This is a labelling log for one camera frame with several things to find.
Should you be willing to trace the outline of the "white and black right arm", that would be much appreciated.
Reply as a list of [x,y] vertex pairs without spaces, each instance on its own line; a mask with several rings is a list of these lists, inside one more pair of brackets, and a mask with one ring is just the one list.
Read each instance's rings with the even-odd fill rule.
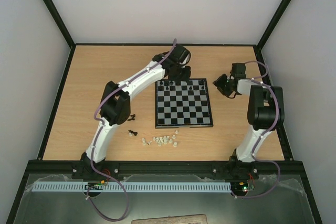
[[233,63],[230,75],[223,74],[214,82],[218,91],[227,98],[231,95],[249,96],[247,108],[248,130],[242,143],[229,158],[226,170],[233,178],[254,173],[256,163],[271,163],[280,170],[279,165],[271,160],[262,160],[257,153],[265,139],[276,130],[285,119],[283,89],[262,81],[268,74],[267,65],[256,61],[265,69],[261,76],[248,78],[246,65],[249,62]]

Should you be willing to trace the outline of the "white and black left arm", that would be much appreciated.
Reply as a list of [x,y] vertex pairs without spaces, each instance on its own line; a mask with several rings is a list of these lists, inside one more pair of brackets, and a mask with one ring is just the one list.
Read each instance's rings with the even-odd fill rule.
[[139,72],[131,77],[106,84],[101,102],[94,113],[98,128],[81,161],[89,173],[103,174],[95,167],[105,160],[108,146],[118,129],[131,114],[131,101],[151,84],[168,77],[172,81],[187,81],[191,76],[188,62],[191,53],[176,42],[168,52],[155,55]]

